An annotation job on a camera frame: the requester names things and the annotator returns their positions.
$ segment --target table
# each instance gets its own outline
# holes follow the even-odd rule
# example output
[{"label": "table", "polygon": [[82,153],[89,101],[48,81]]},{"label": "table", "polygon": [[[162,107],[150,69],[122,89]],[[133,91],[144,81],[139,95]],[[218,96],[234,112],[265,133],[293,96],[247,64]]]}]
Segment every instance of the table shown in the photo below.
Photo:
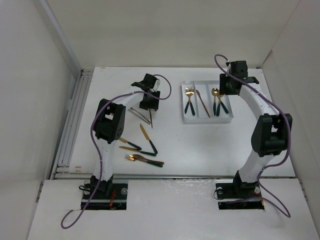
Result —
[{"label": "table", "polygon": [[[249,69],[267,97],[270,93],[263,71]],[[218,68],[175,67],[96,67],[86,98],[74,149],[69,164],[69,173],[92,173],[98,153],[90,138],[90,126],[95,117],[99,101],[111,99],[126,91],[131,83],[141,81],[145,74],[161,74],[169,79],[172,95],[160,101],[159,110],[153,113],[153,129],[140,119],[126,112],[122,137],[136,143],[145,151],[152,151],[144,138],[139,124],[142,123],[159,154],[156,159],[165,162],[163,168],[142,162],[124,159],[128,150],[118,146],[129,145],[117,141],[113,159],[113,173],[121,176],[140,177],[233,177],[246,162],[252,147],[251,135],[256,119],[247,104],[239,96],[230,96],[234,118],[228,124],[184,124],[181,83],[183,81],[219,80]],[[161,97],[169,92],[166,81],[161,79]],[[149,116],[149,112],[140,109]],[[280,162],[285,155],[275,157],[270,163]],[[265,177],[295,177],[290,159],[280,167],[269,168]]]},{"label": "table", "polygon": [[[46,180],[28,240],[319,240],[298,179],[262,179],[291,218],[265,210],[219,210],[214,179],[129,180],[127,210],[86,210],[70,229],[60,227],[80,209],[84,180]],[[273,200],[262,189],[265,198]],[[69,225],[78,216],[72,212]]]}]

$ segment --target utensil organizer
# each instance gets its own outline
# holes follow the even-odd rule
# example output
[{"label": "utensil organizer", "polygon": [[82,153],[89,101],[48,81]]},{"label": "utensil organizer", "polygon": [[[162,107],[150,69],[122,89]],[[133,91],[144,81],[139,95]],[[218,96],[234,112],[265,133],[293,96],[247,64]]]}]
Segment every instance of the utensil organizer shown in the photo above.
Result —
[{"label": "utensil organizer", "polygon": [[[191,102],[193,104],[193,108],[195,111],[195,115],[193,116],[191,113],[190,106],[188,111],[185,113],[185,107],[188,102],[188,96],[186,95],[186,87],[194,87],[194,94],[191,97]],[[221,100],[228,109],[229,113],[225,113],[224,109],[220,107],[220,116],[214,116],[214,96],[211,94],[211,90],[213,88],[220,88],[219,81],[189,81],[182,82],[182,112],[183,112],[183,121],[186,124],[224,124],[230,123],[233,119],[234,115],[232,112],[229,96],[224,95]],[[197,90],[199,91],[202,101],[206,106],[206,109],[209,112],[210,117],[208,117],[204,106],[201,103],[200,98],[197,95]],[[218,108],[219,99],[216,97],[215,99],[216,106]]]}]

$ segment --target cable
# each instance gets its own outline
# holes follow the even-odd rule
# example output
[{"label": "cable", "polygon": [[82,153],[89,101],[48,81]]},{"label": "cable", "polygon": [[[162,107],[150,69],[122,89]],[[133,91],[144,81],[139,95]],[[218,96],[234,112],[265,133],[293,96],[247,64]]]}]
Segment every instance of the cable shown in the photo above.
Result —
[{"label": "cable", "polygon": [[214,62],[215,64],[218,66],[218,68],[224,72],[227,76],[229,76],[230,78],[240,82],[241,84],[247,86],[248,88],[250,88],[252,91],[254,91],[260,98],[262,98],[267,104],[269,104],[270,106],[274,107],[275,109],[278,110],[278,112],[280,113],[280,115],[283,117],[283,120],[285,122],[285,125],[286,125],[286,130],[287,130],[287,133],[288,133],[288,139],[287,139],[287,150],[286,150],[286,154],[283,158],[283,160],[279,163],[276,163],[276,164],[270,164],[270,165],[267,165],[265,166],[261,171],[260,173],[258,174],[257,176],[257,182],[258,184],[260,185],[261,188],[263,188],[268,194],[270,194],[272,197],[274,197],[282,206],[283,208],[285,209],[286,212],[284,212],[282,209],[280,209],[276,204],[274,204],[272,201],[264,198],[264,197],[261,197],[261,196],[256,196],[256,197],[250,197],[250,198],[247,198],[247,199],[240,199],[240,200],[236,200],[236,201],[229,201],[228,203],[239,203],[239,202],[244,202],[244,201],[248,201],[248,200],[253,200],[253,199],[261,199],[261,200],[265,200],[266,202],[270,203],[271,205],[273,205],[275,208],[277,208],[281,213],[283,213],[287,218],[291,218],[291,214],[289,212],[289,210],[287,209],[287,207],[284,205],[284,203],[276,196],[274,195],[273,193],[271,193],[268,189],[266,189],[260,182],[260,177],[262,175],[262,173],[264,172],[264,170],[268,169],[268,168],[272,168],[272,167],[278,167],[282,164],[284,164],[286,162],[286,160],[288,159],[289,157],[289,154],[290,154],[290,150],[291,150],[291,129],[290,129],[290,124],[288,122],[288,119],[285,115],[285,113],[276,105],[274,104],[273,102],[271,102],[268,98],[266,98],[265,96],[263,96],[257,89],[255,89],[254,87],[252,87],[251,85],[249,85],[248,83],[246,83],[245,81],[231,75],[229,72],[227,72],[226,70],[224,70],[221,65],[218,63],[217,61],[217,57],[222,57],[224,58],[227,63],[229,62],[228,58],[222,54],[216,54],[214,55]]},{"label": "cable", "polygon": [[133,95],[133,94],[146,94],[154,99],[157,99],[157,100],[166,100],[168,99],[170,96],[171,96],[171,92],[172,92],[172,87],[171,87],[171,84],[169,82],[169,80],[167,78],[165,78],[164,76],[160,75],[160,74],[154,74],[153,76],[155,77],[161,77],[163,78],[164,80],[166,80],[166,82],[169,84],[169,88],[170,88],[170,91],[169,91],[169,94],[167,97],[164,97],[164,98],[161,98],[161,97],[156,97],[156,96],[153,96],[151,93],[148,93],[148,92],[145,92],[145,91],[134,91],[134,92],[130,92],[130,93],[127,93],[127,94],[122,94],[122,95],[119,95],[119,96],[116,96],[114,98],[112,98],[110,101],[108,101],[101,109],[100,111],[95,115],[95,118],[94,120],[92,121],[92,124],[91,124],[91,127],[90,127],[90,136],[91,136],[91,140],[93,142],[93,145],[95,146],[98,154],[99,154],[99,159],[100,159],[100,175],[99,175],[99,179],[98,179],[98,182],[96,183],[96,186],[94,188],[94,190],[92,191],[92,194],[91,196],[89,197],[88,201],[86,202],[86,204],[84,205],[83,209],[81,210],[81,212],[79,213],[78,217],[68,226],[64,226],[64,221],[66,219],[66,217],[72,213],[74,210],[70,210],[64,217],[63,219],[61,220],[61,228],[63,229],[69,229],[71,228],[73,225],[76,224],[76,222],[80,219],[81,215],[84,213],[84,211],[86,210],[86,208],[88,207],[90,201],[92,200],[92,198],[94,197],[98,187],[99,187],[99,184],[101,182],[101,179],[102,179],[102,172],[103,172],[103,158],[102,158],[102,154],[100,152],[100,149],[95,141],[95,138],[94,138],[94,126],[96,124],[96,121],[98,119],[98,117],[100,116],[100,114],[106,109],[106,107],[112,103],[114,100],[117,100],[119,98],[123,98],[123,97],[127,97],[127,96],[130,96],[130,95]]}]

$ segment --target fork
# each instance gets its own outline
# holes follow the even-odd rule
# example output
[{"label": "fork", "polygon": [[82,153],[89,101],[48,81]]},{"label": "fork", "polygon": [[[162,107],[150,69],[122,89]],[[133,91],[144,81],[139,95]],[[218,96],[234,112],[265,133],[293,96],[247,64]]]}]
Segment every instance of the fork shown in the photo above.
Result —
[{"label": "fork", "polygon": [[190,88],[186,87],[185,88],[185,94],[188,96],[189,99],[188,99],[188,102],[187,102],[187,104],[185,106],[184,114],[187,113],[188,107],[190,105],[192,115],[194,116],[194,115],[196,115],[196,113],[195,113],[195,110],[194,110],[194,106],[192,105],[192,102],[191,102],[191,97],[195,94],[195,87],[194,86],[192,86]]},{"label": "fork", "polygon": [[127,160],[130,160],[130,161],[133,161],[133,162],[138,160],[138,161],[141,161],[141,162],[144,162],[144,163],[147,163],[147,164],[151,164],[153,166],[157,166],[157,167],[160,167],[160,168],[162,168],[164,166],[164,162],[153,161],[153,160],[149,160],[147,158],[144,158],[144,157],[142,157],[140,155],[138,155],[139,157],[136,157],[134,155],[125,155],[124,158],[127,159]]}]

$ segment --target white tray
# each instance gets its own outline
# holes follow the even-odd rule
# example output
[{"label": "white tray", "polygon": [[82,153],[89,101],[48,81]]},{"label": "white tray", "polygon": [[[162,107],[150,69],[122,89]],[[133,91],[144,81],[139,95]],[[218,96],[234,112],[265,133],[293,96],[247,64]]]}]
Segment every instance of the white tray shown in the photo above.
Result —
[{"label": "white tray", "polygon": [[[195,115],[192,115],[191,108],[189,106],[188,111],[185,113],[185,107],[188,103],[188,96],[186,95],[186,87],[195,87],[194,95],[191,97],[191,102],[195,111]],[[181,85],[182,90],[182,111],[183,120],[187,124],[224,124],[230,123],[234,115],[232,113],[232,108],[229,100],[229,96],[225,95],[221,98],[222,102],[228,109],[229,113],[225,113],[222,106],[220,107],[220,115],[214,116],[214,96],[211,94],[213,88],[219,89],[219,81],[183,81]],[[196,90],[199,91],[202,101],[209,112],[210,117],[208,117],[204,106],[202,105]],[[216,97],[216,107],[218,108],[218,98]]]}]

